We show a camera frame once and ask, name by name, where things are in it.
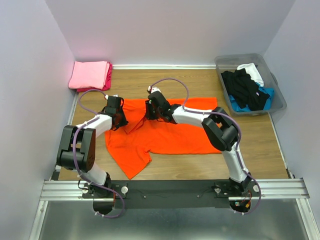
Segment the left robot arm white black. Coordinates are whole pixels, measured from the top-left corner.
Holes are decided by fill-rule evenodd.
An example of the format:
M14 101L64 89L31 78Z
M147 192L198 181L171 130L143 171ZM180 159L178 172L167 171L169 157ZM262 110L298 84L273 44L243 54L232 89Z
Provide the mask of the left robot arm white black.
M128 124L123 107L106 106L92 119L79 125L66 125L56 157L56 164L70 171L93 186L93 191L101 198L110 194L110 175L96 163L96 138L109 130L117 130Z

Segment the orange t shirt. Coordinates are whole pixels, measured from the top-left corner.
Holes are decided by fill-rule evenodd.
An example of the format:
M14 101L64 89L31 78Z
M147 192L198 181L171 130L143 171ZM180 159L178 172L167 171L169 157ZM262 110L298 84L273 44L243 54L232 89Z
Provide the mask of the orange t shirt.
M220 154L201 126L148 120L145 100L125 99L123 110L128 124L104 133L107 151L124 174L132 179L161 155Z

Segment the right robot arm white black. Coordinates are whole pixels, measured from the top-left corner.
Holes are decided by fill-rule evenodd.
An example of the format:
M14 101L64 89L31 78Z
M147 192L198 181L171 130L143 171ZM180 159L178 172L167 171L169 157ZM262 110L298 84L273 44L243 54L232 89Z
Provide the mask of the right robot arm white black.
M228 190L236 196L247 192L252 178L240 151L242 133L236 121L223 108L200 110L180 104L171 105L168 101L160 104L155 100L146 100L145 108L148 120L161 119L166 123L203 128L210 144L223 155L229 171Z

